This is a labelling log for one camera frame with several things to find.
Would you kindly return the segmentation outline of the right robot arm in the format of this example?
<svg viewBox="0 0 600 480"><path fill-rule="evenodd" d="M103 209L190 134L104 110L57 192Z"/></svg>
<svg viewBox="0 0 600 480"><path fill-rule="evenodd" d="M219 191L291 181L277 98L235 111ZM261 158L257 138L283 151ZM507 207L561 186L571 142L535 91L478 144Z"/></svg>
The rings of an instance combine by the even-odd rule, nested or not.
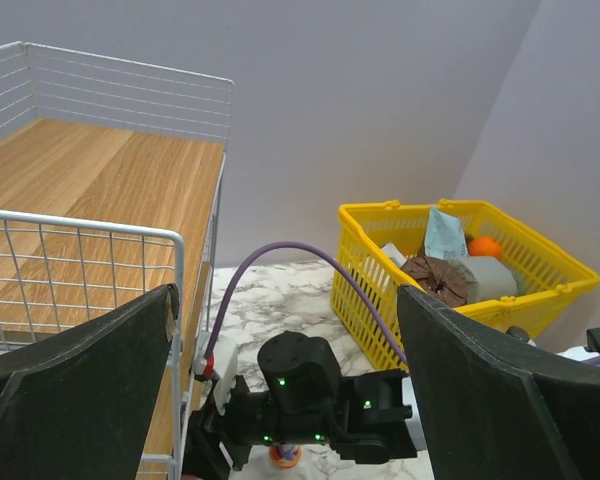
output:
<svg viewBox="0 0 600 480"><path fill-rule="evenodd" d="M347 377L325 339L274 337L266 391L238 379L223 409L191 416L184 473L225 479L254 446L323 444L372 465L427 451L439 479L600 479L600 366L475 323L425 319L406 340L407 371Z"/></svg>

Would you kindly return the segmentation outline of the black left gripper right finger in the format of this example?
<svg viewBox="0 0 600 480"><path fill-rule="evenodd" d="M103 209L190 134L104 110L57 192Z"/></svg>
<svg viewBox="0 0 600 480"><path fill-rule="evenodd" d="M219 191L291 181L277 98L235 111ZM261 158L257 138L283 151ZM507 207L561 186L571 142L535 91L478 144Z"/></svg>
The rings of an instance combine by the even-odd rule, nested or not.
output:
<svg viewBox="0 0 600 480"><path fill-rule="evenodd" d="M397 293L409 374L437 479L600 479L600 366L558 356Z"/></svg>

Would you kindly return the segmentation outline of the purple figure orange donut toy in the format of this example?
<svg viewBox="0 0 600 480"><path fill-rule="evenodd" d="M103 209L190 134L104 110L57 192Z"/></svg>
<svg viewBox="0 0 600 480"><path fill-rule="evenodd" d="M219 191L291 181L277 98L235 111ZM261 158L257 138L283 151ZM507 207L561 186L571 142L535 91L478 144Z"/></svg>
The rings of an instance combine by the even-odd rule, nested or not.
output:
<svg viewBox="0 0 600 480"><path fill-rule="evenodd" d="M294 468L302 457L299 445L273 445L269 449L269 457L274 465L282 469Z"/></svg>

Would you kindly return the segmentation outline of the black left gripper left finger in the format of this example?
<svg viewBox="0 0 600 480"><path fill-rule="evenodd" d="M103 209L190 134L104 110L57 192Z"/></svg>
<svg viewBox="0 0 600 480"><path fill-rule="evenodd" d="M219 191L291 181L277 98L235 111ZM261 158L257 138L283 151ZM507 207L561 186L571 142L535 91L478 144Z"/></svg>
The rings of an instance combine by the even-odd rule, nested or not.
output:
<svg viewBox="0 0 600 480"><path fill-rule="evenodd" d="M161 285L0 355L0 479L132 479L175 339Z"/></svg>

